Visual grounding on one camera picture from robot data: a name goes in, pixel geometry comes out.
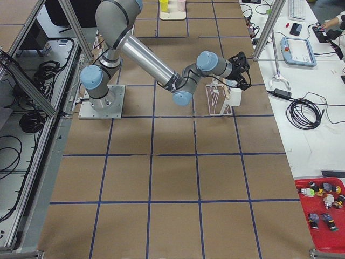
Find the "white table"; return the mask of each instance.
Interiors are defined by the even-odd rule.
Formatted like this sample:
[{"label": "white table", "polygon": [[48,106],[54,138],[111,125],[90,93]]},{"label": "white table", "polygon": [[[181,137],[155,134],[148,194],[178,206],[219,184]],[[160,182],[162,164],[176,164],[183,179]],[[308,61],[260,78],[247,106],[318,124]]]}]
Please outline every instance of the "white table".
[{"label": "white table", "polygon": [[[288,19],[287,7],[285,3],[281,15],[278,18],[274,31],[279,31],[287,37],[294,37],[289,34],[292,24],[295,22]],[[251,22],[260,26],[261,31],[257,37],[260,37],[262,29],[266,23],[268,15],[260,15],[255,12],[257,4],[247,4],[253,9]],[[302,22],[301,34],[298,38],[308,37],[308,26],[316,23],[317,19],[305,2],[307,19]],[[268,6],[258,8],[259,12],[265,12]],[[334,52],[328,43],[319,43],[310,26],[310,37],[308,38],[314,53]],[[280,47],[280,40],[283,35],[275,33],[277,43],[278,60],[280,73],[289,81],[292,88],[293,98],[301,98],[307,92],[314,92],[324,96],[329,104],[345,104],[345,84],[340,75],[343,74],[345,62],[339,60],[336,54],[316,57],[316,67],[303,67],[288,65],[283,61]],[[267,90],[279,88],[286,90],[284,83],[273,83],[273,89],[270,89],[270,80],[276,75],[273,44],[269,43],[264,48],[259,57],[259,66]],[[306,97],[315,103],[321,103],[320,98],[312,95]],[[345,124],[331,124],[326,115],[321,120],[321,125],[316,129],[303,131],[295,128],[287,120],[285,111],[290,102],[270,96],[270,102],[277,121],[278,129],[284,144],[284,148],[289,160],[294,178],[310,178],[321,176],[322,169],[328,170],[345,170]],[[329,107],[328,113],[332,121],[345,120],[345,107]]]},{"label": "white table", "polygon": [[[275,74],[274,61],[259,61],[265,86]],[[329,104],[345,104],[345,84],[340,75],[345,62],[325,60],[316,67],[296,67],[279,62],[281,73],[289,80],[292,97],[301,98],[307,92],[324,96]],[[274,83],[273,88],[285,90],[283,83]],[[306,97],[321,103],[319,97]],[[290,163],[293,176],[321,176],[321,169],[345,170],[345,124],[332,125],[324,115],[316,129],[303,131],[289,123],[285,116],[290,102],[270,96],[270,102],[278,129]],[[345,120],[345,107],[329,107],[333,122]]]},{"label": "white table", "polygon": [[[256,36],[256,38],[259,38],[261,36],[261,33],[262,33],[263,28],[265,26],[265,23],[267,21],[268,15],[258,14],[255,11],[255,8],[258,6],[257,4],[247,4],[247,5],[249,5],[253,10],[253,16],[251,18],[251,22],[253,24],[255,24],[255,26],[260,27],[260,31]],[[312,30],[312,27],[315,25],[311,25],[311,24],[318,22],[318,20],[316,19],[314,13],[312,12],[311,8],[309,7],[309,5],[306,1],[305,1],[305,5],[306,5],[305,6],[306,20],[304,22],[297,22],[297,21],[294,21],[294,20],[291,20],[288,18],[288,0],[286,0],[285,5],[284,5],[284,7],[280,13],[280,17],[278,18],[278,20],[274,26],[274,31],[275,32],[281,32],[281,33],[285,34],[287,37],[291,37],[291,38],[298,38],[298,39],[308,38],[314,53],[334,52],[334,49],[331,47],[331,45],[329,43],[319,43],[318,39],[315,36],[315,33]],[[241,8],[243,11],[248,9],[248,7],[246,7],[245,5],[241,5]],[[268,9],[268,8],[269,8],[268,5],[264,5],[264,6],[258,7],[257,10],[259,12],[264,13],[266,11],[266,9]],[[250,14],[250,11],[245,12],[246,16],[248,16],[249,14]],[[292,27],[292,24],[294,22],[302,24],[302,31],[300,33],[300,36],[298,36],[298,37],[289,34],[290,29]],[[275,41],[277,44],[278,60],[283,60],[282,53],[281,53],[281,47],[280,47],[280,41],[281,41],[283,35],[280,33],[275,33],[274,36],[275,36]],[[328,55],[324,55],[324,56],[315,56],[315,59],[316,60],[339,60],[339,57],[337,56],[337,54],[328,54]],[[273,44],[272,43],[268,43],[265,46],[265,49],[262,52],[262,54],[260,55],[259,60],[274,60],[274,52],[273,52]]]}]

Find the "grid line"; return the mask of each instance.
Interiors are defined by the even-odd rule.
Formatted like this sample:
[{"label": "grid line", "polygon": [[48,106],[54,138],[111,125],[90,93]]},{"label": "grid line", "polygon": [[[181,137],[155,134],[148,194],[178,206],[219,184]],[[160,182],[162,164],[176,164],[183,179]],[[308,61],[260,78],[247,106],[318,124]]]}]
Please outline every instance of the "grid line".
[{"label": "grid line", "polygon": [[181,203],[257,203],[257,202],[295,202],[299,198],[291,199],[242,199],[242,200],[195,200],[195,201],[52,201],[50,205],[76,205],[76,204],[181,204]]}]

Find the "robotic arm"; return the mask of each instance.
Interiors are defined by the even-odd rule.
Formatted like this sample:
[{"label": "robotic arm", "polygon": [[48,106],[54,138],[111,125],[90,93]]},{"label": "robotic arm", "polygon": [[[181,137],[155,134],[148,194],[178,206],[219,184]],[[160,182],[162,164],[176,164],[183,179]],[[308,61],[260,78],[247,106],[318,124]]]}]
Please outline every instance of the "robotic arm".
[{"label": "robotic arm", "polygon": [[182,75],[168,67],[132,35],[131,28],[142,7],[142,0],[103,0],[96,11],[98,29],[109,49],[94,65],[81,72],[81,81],[95,109],[110,106],[115,98],[108,90],[107,83],[120,68],[120,52],[154,77],[160,86],[173,93],[173,100],[178,105],[185,106],[190,102],[203,77],[214,75],[235,80],[237,87],[242,90],[251,86],[242,75],[244,72],[249,75],[250,68],[243,52],[226,60],[213,52],[204,51],[196,63],[183,70]]}]

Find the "brown cardboard floor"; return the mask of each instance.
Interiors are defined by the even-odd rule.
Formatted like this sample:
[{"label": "brown cardboard floor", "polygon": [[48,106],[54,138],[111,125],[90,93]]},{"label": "brown cardboard floor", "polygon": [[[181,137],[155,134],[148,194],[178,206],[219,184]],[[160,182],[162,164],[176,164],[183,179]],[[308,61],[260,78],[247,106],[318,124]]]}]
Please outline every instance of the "brown cardboard floor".
[{"label": "brown cardboard floor", "polygon": [[[188,0],[160,21],[144,3],[134,34],[176,71],[204,50],[253,48],[238,3]],[[48,259],[297,259],[313,244],[257,63],[234,116],[208,116],[124,57],[121,120],[73,117],[39,249]]]}]

